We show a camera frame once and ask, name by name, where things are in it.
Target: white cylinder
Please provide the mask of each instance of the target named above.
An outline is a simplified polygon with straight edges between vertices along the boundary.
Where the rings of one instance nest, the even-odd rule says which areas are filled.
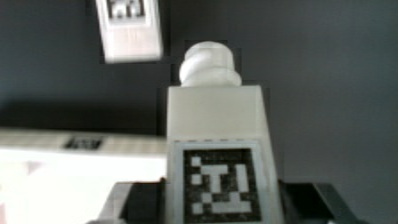
[[[181,86],[239,86],[232,53],[216,42],[197,43],[186,53],[179,68]]]

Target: white block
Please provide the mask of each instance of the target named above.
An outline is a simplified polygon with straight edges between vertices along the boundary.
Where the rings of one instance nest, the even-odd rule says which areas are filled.
[[[213,197],[209,193],[202,193],[202,203],[211,203],[213,202]]]
[[[191,166],[200,166],[200,158],[198,157],[191,158],[190,165]]]
[[[161,57],[156,0],[95,0],[106,63]]]
[[[200,223],[200,216],[206,216],[202,220],[207,224],[218,223],[207,220],[220,219],[222,223],[282,224],[259,86],[168,88],[167,140],[167,223]],[[200,158],[198,173],[207,180],[202,182],[206,187],[184,183],[184,175],[197,172],[195,163],[183,162],[190,157]],[[236,181],[234,187],[223,188],[222,178],[229,180],[223,183]],[[229,201],[209,203],[209,213],[202,207],[198,212],[197,196],[191,196],[202,193],[211,193],[213,198],[216,194],[222,197],[229,195]],[[250,194],[255,199],[241,198],[241,194]],[[191,211],[183,209],[184,206],[191,207]]]
[[[5,224],[87,223],[97,218],[115,182],[165,177],[165,159],[158,138],[0,129]]]
[[[202,183],[202,175],[200,174],[193,174],[190,177],[191,177],[190,183],[193,185],[198,185]]]

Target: blurry white object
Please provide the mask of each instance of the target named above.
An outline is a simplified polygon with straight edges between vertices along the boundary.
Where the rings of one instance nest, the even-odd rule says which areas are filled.
[[[165,155],[158,138],[0,129],[1,224],[87,223],[113,184],[165,177]]]
[[[216,42],[200,42],[186,53],[179,68],[181,86],[239,86],[232,53]]]
[[[261,87],[238,86],[223,45],[198,43],[184,58],[183,87],[168,88],[167,223],[282,224]]]
[[[95,0],[104,62],[158,60],[163,53],[156,0]]]

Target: black and white pattern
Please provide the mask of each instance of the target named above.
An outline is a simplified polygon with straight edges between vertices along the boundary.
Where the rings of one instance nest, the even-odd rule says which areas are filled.
[[[135,23],[145,19],[143,0],[106,0],[111,24]]]
[[[65,143],[63,148],[69,150],[97,150],[101,147],[103,138],[101,137],[87,137],[74,136]]]
[[[183,152],[184,223],[261,221],[250,149]]]

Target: gray wall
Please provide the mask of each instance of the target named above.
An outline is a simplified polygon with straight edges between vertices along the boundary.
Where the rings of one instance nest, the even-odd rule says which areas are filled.
[[[278,175],[330,182],[357,216],[398,221],[398,1],[161,1],[167,55],[104,65],[92,1],[0,0],[7,126],[163,134],[188,45],[223,41],[268,88]]]

